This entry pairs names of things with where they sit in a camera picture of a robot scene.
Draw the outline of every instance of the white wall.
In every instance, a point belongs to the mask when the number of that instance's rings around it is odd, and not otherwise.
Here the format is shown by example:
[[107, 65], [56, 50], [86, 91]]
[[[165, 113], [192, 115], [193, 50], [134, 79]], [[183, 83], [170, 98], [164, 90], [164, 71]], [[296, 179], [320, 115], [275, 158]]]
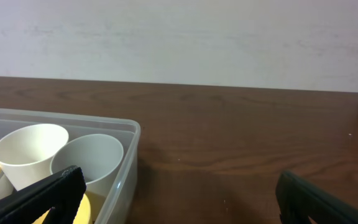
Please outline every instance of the white wall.
[[358, 91], [358, 0], [0, 0], [0, 76]]

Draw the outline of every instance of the brown wooden panel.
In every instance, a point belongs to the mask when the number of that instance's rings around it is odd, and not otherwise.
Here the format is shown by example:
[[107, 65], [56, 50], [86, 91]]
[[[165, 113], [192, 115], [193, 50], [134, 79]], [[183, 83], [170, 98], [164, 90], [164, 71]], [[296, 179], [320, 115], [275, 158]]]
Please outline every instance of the brown wooden panel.
[[128, 223], [280, 223], [285, 169], [358, 208], [358, 93], [0, 78], [0, 108], [138, 121]]

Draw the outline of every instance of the wooden table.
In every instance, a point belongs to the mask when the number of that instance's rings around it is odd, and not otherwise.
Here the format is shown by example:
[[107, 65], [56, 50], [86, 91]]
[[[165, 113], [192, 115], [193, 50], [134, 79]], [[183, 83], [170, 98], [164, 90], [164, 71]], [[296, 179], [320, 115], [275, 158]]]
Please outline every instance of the wooden table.
[[0, 78], [0, 108], [138, 121], [128, 223], [280, 223], [285, 169], [358, 208], [358, 93]]

